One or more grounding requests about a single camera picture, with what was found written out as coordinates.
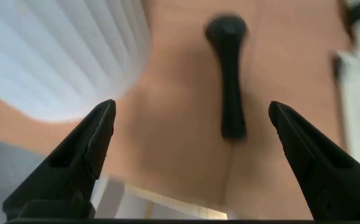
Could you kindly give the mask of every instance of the black handle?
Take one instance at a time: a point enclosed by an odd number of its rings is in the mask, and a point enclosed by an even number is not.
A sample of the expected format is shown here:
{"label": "black handle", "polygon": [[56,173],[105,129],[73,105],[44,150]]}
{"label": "black handle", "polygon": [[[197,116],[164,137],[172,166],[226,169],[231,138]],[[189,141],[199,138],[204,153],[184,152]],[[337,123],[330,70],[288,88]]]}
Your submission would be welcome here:
{"label": "black handle", "polygon": [[214,18],[206,28],[206,38],[221,64],[223,77],[221,134],[225,139],[242,139],[246,135],[239,89],[239,52],[246,31],[245,22],[236,15]]}

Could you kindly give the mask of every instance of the black plastic object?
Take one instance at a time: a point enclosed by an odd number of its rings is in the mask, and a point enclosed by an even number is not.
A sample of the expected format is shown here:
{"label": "black plastic object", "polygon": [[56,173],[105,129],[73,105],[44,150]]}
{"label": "black plastic object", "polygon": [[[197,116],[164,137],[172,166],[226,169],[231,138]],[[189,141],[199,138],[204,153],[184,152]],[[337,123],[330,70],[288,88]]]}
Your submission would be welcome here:
{"label": "black plastic object", "polygon": [[13,218],[87,218],[108,150],[116,104],[97,105],[56,149],[4,201],[7,220]]}
{"label": "black plastic object", "polygon": [[273,101],[269,117],[314,220],[360,220],[360,163],[291,107]]}
{"label": "black plastic object", "polygon": [[221,64],[223,80],[221,134],[225,139],[242,139],[246,135],[239,89],[239,52],[246,31],[247,27],[243,19],[235,15],[214,18],[206,28],[206,38]]}

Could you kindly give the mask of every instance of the wooden floor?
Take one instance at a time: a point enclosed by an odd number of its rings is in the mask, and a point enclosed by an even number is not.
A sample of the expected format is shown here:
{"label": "wooden floor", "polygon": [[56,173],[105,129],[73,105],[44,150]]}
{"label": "wooden floor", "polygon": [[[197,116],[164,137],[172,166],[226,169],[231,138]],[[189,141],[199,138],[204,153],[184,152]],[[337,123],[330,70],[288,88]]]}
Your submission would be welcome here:
{"label": "wooden floor", "polygon": [[[335,0],[149,0],[145,74],[117,100],[104,172],[139,188],[244,218],[311,218],[268,117],[296,109],[340,142],[330,57],[349,45]],[[220,135],[221,80],[203,28],[235,12],[249,37],[241,58],[248,136]],[[0,140],[49,153],[75,124],[32,121],[0,102]]]}

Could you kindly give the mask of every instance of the white curtain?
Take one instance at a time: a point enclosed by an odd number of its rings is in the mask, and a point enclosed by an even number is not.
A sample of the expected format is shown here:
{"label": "white curtain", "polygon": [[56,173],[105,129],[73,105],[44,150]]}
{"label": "white curtain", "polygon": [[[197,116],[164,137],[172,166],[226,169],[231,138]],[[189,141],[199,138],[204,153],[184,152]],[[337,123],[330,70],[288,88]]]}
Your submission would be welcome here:
{"label": "white curtain", "polygon": [[140,0],[0,0],[0,99],[65,121],[118,98],[149,52]]}

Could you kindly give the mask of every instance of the floor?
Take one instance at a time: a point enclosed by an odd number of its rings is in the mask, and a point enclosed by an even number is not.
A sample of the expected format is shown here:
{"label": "floor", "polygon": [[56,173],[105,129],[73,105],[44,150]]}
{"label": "floor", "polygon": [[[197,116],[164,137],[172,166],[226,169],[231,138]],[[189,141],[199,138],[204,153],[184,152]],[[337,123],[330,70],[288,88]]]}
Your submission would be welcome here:
{"label": "floor", "polygon": [[[271,100],[341,144],[330,57],[349,39],[338,2],[148,0],[145,74],[117,100],[104,172],[129,184],[241,218],[312,218],[268,118]],[[247,139],[220,135],[219,67],[203,37],[219,12],[244,18],[241,57]],[[48,154],[75,127],[32,121],[0,101],[0,141]]]}

